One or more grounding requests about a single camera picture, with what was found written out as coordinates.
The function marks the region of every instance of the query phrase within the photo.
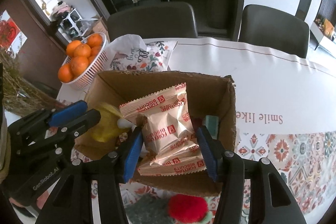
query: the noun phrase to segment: basket of oranges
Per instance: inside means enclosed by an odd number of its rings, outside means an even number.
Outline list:
[[[76,90],[86,89],[96,73],[104,70],[106,45],[106,35],[102,32],[91,34],[82,41],[70,42],[68,56],[58,71],[58,79]]]

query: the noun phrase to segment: chair backrest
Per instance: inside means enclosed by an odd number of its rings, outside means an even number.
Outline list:
[[[261,5],[244,8],[239,42],[306,58],[309,35],[308,24],[286,12]]]
[[[186,2],[161,2],[130,8],[110,15],[108,32],[113,41],[125,34],[142,38],[197,38],[193,7]]]

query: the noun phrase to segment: red pom-pom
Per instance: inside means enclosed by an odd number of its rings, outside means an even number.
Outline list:
[[[175,195],[168,203],[168,214],[182,223],[201,221],[208,211],[204,198],[188,195]]]

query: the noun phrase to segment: table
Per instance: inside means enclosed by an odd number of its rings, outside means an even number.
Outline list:
[[[213,38],[173,39],[178,45],[169,61],[171,70],[232,76],[236,85],[235,152],[247,159],[269,158],[307,224],[316,224],[336,197],[336,75],[267,47]],[[74,102],[85,93],[64,85],[58,99]],[[136,183],[121,190],[125,204],[143,193],[170,194]],[[241,224],[248,219],[249,191],[246,180]],[[217,205],[218,197],[209,198],[213,213]]]

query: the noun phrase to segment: yellow object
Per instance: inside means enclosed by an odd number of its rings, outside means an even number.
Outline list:
[[[101,103],[95,109],[101,115],[99,123],[90,131],[92,138],[96,141],[105,143],[129,131],[129,128],[118,127],[118,120],[123,118],[118,108],[107,103]]]

